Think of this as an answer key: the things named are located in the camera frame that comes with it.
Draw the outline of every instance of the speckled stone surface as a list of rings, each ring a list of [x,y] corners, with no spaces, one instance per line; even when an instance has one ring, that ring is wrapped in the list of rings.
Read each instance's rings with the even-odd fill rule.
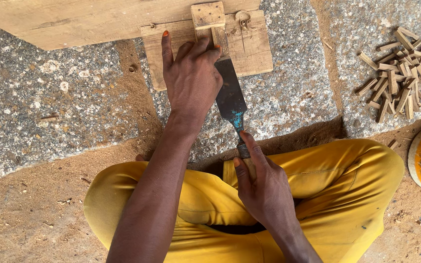
[[[365,105],[371,92],[357,97],[353,91],[369,78],[377,77],[372,68],[357,58],[357,53],[364,51],[376,61],[390,54],[391,51],[377,52],[376,48],[395,42],[392,33],[398,26],[421,37],[421,1],[335,0],[329,11],[332,17],[331,34],[337,44],[337,67],[340,79],[345,83],[341,97],[348,135],[367,137],[420,119],[421,110],[415,112],[412,120],[407,120],[403,115],[386,115],[383,123],[376,123],[377,110]]]
[[[337,115],[325,68],[316,13],[307,0],[263,0],[274,70],[239,78],[247,102],[245,127],[257,140],[288,134]],[[170,111],[166,91],[152,88],[141,39],[135,39],[146,84],[163,124]],[[237,134],[214,104],[191,149],[190,161],[236,146]]]
[[[135,137],[121,76],[114,43],[43,51],[0,29],[0,177]]]

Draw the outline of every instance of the chisel handle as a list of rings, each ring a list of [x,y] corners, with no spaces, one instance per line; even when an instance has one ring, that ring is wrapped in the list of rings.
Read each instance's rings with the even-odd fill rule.
[[[237,145],[238,153],[240,154],[240,158],[243,159],[243,162],[246,164],[246,167],[248,167],[249,177],[251,178],[251,182],[256,181],[256,166],[253,163],[253,160],[251,159],[251,156],[249,154],[248,148],[246,147],[246,144],[238,144]]]

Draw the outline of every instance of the yellow trousers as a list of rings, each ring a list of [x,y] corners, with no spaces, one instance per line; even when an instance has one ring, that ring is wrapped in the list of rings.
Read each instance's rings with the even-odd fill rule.
[[[269,156],[284,168],[295,212],[308,241],[325,263],[357,262],[383,231],[383,214],[404,174],[402,159],[370,140],[341,140]],[[109,248],[123,207],[148,162],[106,168],[93,180],[85,217]],[[186,170],[172,242],[165,262],[283,262],[267,230],[232,235],[207,225],[253,225],[238,198],[232,161],[223,180]]]

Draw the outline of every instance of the orange fingernail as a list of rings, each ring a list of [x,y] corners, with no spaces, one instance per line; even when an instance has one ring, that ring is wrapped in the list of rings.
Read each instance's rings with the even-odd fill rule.
[[[233,165],[235,165],[235,167],[238,167],[238,166],[239,166],[239,164],[240,164],[239,159],[235,157],[235,158],[233,159]]]

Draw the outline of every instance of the dirt floor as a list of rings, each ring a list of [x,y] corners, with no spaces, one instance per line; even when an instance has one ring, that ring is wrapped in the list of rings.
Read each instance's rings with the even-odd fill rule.
[[[319,17],[321,38],[329,42],[329,14],[322,2],[312,0]],[[0,179],[0,262],[104,262],[107,250],[89,228],[82,211],[82,201],[90,182],[104,168],[134,160],[139,153],[150,157],[162,127],[155,115],[152,99],[145,86],[139,61],[131,40],[117,42],[124,77],[118,92],[127,91],[124,103],[135,105],[132,116],[138,122],[139,136],[117,146],[21,169]],[[334,63],[334,52],[326,49],[326,67]],[[128,68],[134,66],[137,72]],[[335,66],[328,67],[331,87],[339,113],[342,103]],[[395,151],[406,164],[408,148],[421,130],[421,120],[413,125],[371,137],[389,144],[397,139]],[[345,137],[342,117],[316,123],[297,131],[260,141],[265,154],[295,151]],[[222,162],[237,156],[236,150],[224,152],[189,169],[219,175]],[[408,170],[384,215],[384,233],[371,245],[361,263],[421,262],[421,188]]]

